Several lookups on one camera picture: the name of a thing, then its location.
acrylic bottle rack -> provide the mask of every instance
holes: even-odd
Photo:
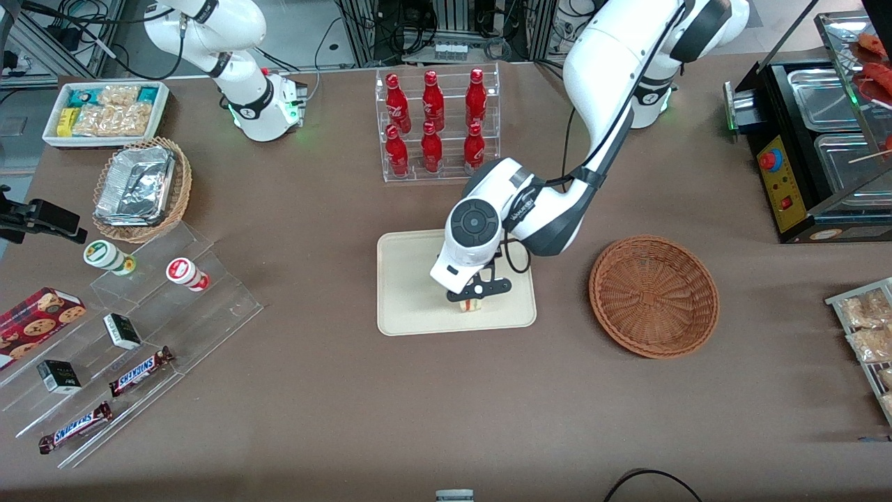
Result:
[[[39,455],[41,437],[108,401],[114,414],[110,423],[96,425],[46,456],[60,468],[83,462],[263,308],[227,272],[211,251],[211,242],[183,222],[142,245],[133,256],[133,273],[119,277],[106,272],[79,294],[87,313],[78,322],[0,372],[2,420],[17,438],[34,445],[34,455]],[[207,289],[193,292],[167,279],[165,267],[180,256],[210,276]],[[138,349],[112,344],[103,324],[110,312],[132,321],[142,340]],[[112,398],[109,382],[164,346],[176,358]],[[44,359],[71,363],[82,388],[69,396],[48,392],[37,374],[37,364]]]
[[[425,123],[421,96],[425,93],[425,71],[428,68],[403,66],[376,72],[375,108],[384,181],[437,181],[467,178],[467,173],[465,173],[465,138],[467,137],[465,94],[470,83],[471,70],[474,68],[483,70],[483,86],[486,88],[486,118],[483,121],[481,133],[483,141],[486,143],[483,160],[490,161],[500,156],[499,66],[496,64],[457,64],[434,68],[437,71],[437,79],[440,89],[443,91],[446,107],[446,127],[439,132],[443,145],[443,166],[437,174],[432,174],[425,169],[421,152],[421,138],[424,135],[422,126]],[[409,175],[405,178],[397,178],[393,174],[384,150],[384,144],[387,141],[384,128],[390,123],[390,117],[387,115],[387,86],[384,84],[384,77],[389,73],[395,73],[400,78],[400,87],[409,100],[409,118],[412,120],[412,129],[409,133],[402,135],[409,150]]]

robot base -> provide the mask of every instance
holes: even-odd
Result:
[[[384,234],[378,240],[378,329],[389,337],[452,331],[523,328],[536,320],[530,272],[517,274],[504,256],[496,259],[500,277],[511,280],[508,293],[483,299],[483,308],[461,312],[446,299],[446,289],[428,274],[443,244],[443,230]],[[523,249],[511,251],[523,260]]]
[[[267,79],[273,84],[273,99],[259,118],[246,120],[233,112],[231,107],[229,109],[235,125],[254,141],[272,141],[293,128],[301,127],[306,113],[307,86],[276,74],[268,75]]]

clear acrylic shelf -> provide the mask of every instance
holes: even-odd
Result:
[[[862,70],[862,61],[873,61],[873,58],[877,62],[880,60],[878,56],[858,45],[859,34],[876,34],[871,18],[865,11],[821,13],[814,18],[814,24],[830,54],[843,89],[851,100],[868,147],[872,152],[885,150],[886,137],[892,134],[892,111],[864,97],[856,83],[856,79],[860,78],[856,75]],[[872,96],[883,97],[882,101],[892,104],[892,96],[875,82],[865,82],[863,88]]]
[[[118,277],[106,272],[95,280],[81,296],[88,315],[74,329],[48,340],[45,345],[52,345],[41,347],[39,354],[20,361],[21,367],[0,387],[3,420],[17,431],[17,438],[33,442],[35,455],[41,437],[109,402],[114,413],[111,423],[69,439],[47,456],[60,468],[83,462],[263,308],[227,272],[211,251],[210,241],[185,223],[144,244],[133,256],[137,260],[133,274]],[[211,277],[207,289],[193,292],[167,280],[164,267],[178,256],[191,259]],[[109,312],[130,318],[143,341],[139,349],[128,351],[112,344],[103,324]],[[112,398],[109,382],[165,345],[176,358]],[[44,359],[70,362],[82,389],[69,396],[47,392],[36,369]]]
[[[482,136],[486,143],[483,150],[484,161],[492,160],[501,153],[501,104],[500,75],[497,64],[457,64],[436,66],[437,80],[443,91],[446,106],[446,127],[440,131],[443,144],[443,166],[437,174],[431,174],[423,165],[421,152],[422,125],[425,123],[421,96],[425,93],[425,71],[428,68],[402,66],[378,70],[375,75],[375,106],[378,122],[378,142],[381,146],[381,165],[384,181],[436,181],[467,178],[465,173],[465,93],[470,83],[471,70],[483,70],[483,86],[486,88],[486,118],[483,121]],[[396,73],[400,77],[400,87],[409,100],[409,118],[412,130],[402,136],[409,150],[409,176],[397,178],[387,162],[384,150],[386,136],[384,128],[390,123],[387,115],[387,86],[384,77]]]

aluminum foil container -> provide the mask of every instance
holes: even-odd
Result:
[[[96,203],[96,219],[112,226],[161,223],[176,163],[173,152],[163,146],[118,152]]]

red emergency button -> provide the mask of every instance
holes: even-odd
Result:
[[[776,157],[772,152],[765,152],[764,154],[759,156],[759,167],[765,169],[766,171],[770,170],[774,167],[774,163],[776,162]]]
[[[759,155],[759,167],[768,172],[777,172],[783,165],[783,154],[778,148],[772,148]]]

